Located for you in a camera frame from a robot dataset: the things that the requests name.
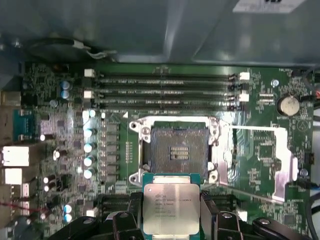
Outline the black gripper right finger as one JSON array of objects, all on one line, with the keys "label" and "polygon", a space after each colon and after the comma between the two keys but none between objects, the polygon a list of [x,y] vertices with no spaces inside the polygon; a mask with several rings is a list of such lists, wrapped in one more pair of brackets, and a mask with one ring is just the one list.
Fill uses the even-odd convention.
[{"label": "black gripper right finger", "polygon": [[200,225],[206,240],[303,240],[304,236],[269,217],[252,224],[236,213],[237,198],[232,194],[200,193]]}]

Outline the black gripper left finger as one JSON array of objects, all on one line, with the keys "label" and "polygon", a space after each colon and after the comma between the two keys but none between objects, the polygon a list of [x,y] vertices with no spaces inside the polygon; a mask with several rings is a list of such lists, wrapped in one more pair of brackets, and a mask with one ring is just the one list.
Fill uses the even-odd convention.
[{"label": "black gripper left finger", "polygon": [[49,237],[50,240],[142,240],[143,193],[133,192],[126,211],[110,219],[81,216]]}]

